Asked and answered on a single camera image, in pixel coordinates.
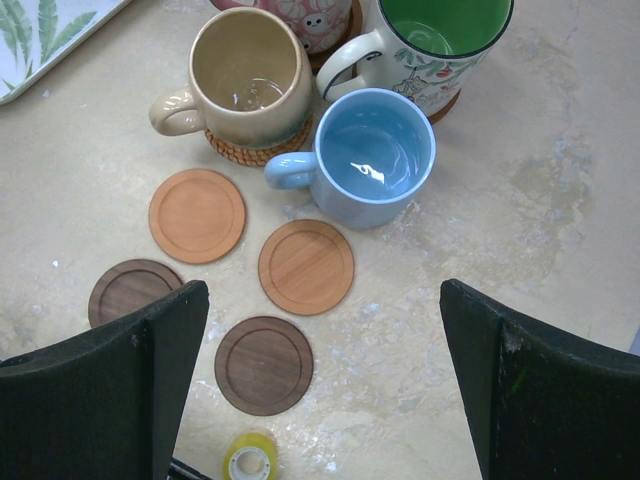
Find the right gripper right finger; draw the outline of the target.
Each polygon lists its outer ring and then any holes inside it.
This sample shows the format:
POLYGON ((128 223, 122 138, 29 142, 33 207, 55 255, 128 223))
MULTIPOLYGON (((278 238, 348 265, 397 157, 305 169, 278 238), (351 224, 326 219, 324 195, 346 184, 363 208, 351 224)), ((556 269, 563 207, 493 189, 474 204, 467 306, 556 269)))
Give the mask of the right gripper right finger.
POLYGON ((457 279, 439 306, 483 478, 638 478, 638 356, 457 279))

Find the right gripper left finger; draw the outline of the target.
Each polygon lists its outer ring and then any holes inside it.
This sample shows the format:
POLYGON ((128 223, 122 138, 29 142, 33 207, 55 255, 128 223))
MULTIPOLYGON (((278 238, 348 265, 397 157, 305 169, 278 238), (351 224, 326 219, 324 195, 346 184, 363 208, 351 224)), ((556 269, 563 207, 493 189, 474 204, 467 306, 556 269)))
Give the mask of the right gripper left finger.
POLYGON ((4 479, 166 479, 209 310, 205 282, 1 363, 4 479))

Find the dark walnut coaster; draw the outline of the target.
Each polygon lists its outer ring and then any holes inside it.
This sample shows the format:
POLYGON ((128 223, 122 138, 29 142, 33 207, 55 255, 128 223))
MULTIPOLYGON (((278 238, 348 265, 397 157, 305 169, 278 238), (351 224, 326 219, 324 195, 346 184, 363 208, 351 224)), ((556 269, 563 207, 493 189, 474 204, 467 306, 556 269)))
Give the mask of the dark walnut coaster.
POLYGON ((183 284, 169 266, 149 259, 133 259, 108 269, 96 282, 88 302, 92 328, 133 313, 183 284))
POLYGON ((254 416, 273 416, 303 398, 313 378, 314 358, 309 341, 293 323, 256 316, 227 332, 214 370, 232 406, 254 416))

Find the orange wooden coaster front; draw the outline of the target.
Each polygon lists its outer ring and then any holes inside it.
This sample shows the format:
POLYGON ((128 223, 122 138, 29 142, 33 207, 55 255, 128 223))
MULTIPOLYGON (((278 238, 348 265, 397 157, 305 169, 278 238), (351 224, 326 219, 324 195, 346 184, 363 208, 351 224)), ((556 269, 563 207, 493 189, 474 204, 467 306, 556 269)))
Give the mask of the orange wooden coaster front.
POLYGON ((152 196, 148 222, 161 250, 188 264, 214 262, 239 243, 247 222, 243 196, 225 175, 188 169, 167 178, 152 196))

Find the orange wooden coaster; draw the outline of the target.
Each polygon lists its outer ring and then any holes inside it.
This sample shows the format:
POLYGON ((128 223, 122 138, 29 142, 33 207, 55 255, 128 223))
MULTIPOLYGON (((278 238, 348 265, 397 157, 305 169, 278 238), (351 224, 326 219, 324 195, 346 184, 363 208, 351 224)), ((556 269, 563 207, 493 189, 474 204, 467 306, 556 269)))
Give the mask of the orange wooden coaster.
POLYGON ((167 178, 152 196, 148 222, 161 250, 188 264, 214 262, 239 243, 247 222, 243 196, 225 175, 188 169, 167 178))
POLYGON ((282 310, 301 316, 325 313, 348 294, 355 276, 346 237, 320 220, 295 220, 276 229, 258 260, 260 284, 282 310))

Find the woven rattan coaster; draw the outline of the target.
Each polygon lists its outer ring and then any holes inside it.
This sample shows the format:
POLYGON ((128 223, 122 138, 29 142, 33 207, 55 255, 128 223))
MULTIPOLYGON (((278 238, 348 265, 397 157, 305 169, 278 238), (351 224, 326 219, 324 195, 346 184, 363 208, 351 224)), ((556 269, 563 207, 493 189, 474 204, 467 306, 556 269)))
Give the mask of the woven rattan coaster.
POLYGON ((312 127, 312 116, 288 140, 266 149, 249 149, 232 145, 217 138, 209 129, 204 134, 209 144, 227 160, 245 167, 264 167, 273 157, 297 151, 307 140, 312 127))

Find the light blue mug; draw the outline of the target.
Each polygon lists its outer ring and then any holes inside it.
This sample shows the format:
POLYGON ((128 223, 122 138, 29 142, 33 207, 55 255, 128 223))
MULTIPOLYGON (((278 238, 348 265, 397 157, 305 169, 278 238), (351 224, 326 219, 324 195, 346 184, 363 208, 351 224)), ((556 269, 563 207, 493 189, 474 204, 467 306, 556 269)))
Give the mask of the light blue mug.
POLYGON ((311 151, 273 157, 264 178, 277 190, 308 188, 320 210, 344 226, 372 228, 404 211, 435 158, 427 116, 396 92, 365 88, 325 111, 311 151))

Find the tan brown mug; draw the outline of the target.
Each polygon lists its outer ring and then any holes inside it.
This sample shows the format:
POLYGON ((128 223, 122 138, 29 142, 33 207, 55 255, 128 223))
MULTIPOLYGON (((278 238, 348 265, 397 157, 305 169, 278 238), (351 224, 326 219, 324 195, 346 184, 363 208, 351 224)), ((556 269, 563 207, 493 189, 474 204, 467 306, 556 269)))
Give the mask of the tan brown mug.
POLYGON ((283 20, 254 7, 231 8, 198 32, 187 86, 158 98, 149 121, 165 136, 209 130, 241 148, 271 148, 304 126, 312 83, 307 53, 283 20))

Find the green mug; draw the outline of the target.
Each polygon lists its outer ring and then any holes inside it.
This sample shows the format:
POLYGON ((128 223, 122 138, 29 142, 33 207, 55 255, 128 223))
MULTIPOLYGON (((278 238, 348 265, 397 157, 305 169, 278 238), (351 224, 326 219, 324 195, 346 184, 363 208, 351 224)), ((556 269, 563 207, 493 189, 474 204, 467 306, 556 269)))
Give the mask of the green mug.
POLYGON ((377 0, 363 33, 336 50, 316 75, 334 102, 362 88, 384 88, 426 116, 447 111, 463 84, 505 33, 513 0, 377 0))

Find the red pink mug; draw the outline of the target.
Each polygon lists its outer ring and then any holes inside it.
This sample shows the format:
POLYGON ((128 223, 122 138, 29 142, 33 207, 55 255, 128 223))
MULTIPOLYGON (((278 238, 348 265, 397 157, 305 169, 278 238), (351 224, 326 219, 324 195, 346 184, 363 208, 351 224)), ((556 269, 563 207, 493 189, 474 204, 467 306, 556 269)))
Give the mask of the red pink mug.
POLYGON ((347 31, 351 1, 212 1, 220 11, 253 7, 278 16, 296 34, 309 56, 334 47, 347 31))

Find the brown ringed coaster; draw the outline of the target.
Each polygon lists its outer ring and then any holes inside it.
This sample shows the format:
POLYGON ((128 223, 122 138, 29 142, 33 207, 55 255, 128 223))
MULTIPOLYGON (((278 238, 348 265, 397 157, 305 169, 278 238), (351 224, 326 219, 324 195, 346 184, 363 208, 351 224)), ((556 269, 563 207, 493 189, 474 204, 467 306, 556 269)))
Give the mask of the brown ringed coaster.
POLYGON ((312 73, 316 75, 323 64, 330 58, 333 53, 338 50, 339 47, 361 33, 362 27, 363 11, 361 2, 359 0, 353 0, 347 28, 342 37, 338 40, 337 44, 324 52, 311 54, 309 56, 312 73))
POLYGON ((448 113, 449 111, 453 108, 453 106, 456 104, 459 96, 461 94, 461 91, 458 91, 448 102, 446 105, 444 105, 441 109, 439 109, 437 112, 435 112, 434 114, 430 115, 428 117, 430 123, 432 125, 436 124, 437 122, 439 122, 440 120, 442 120, 448 113))

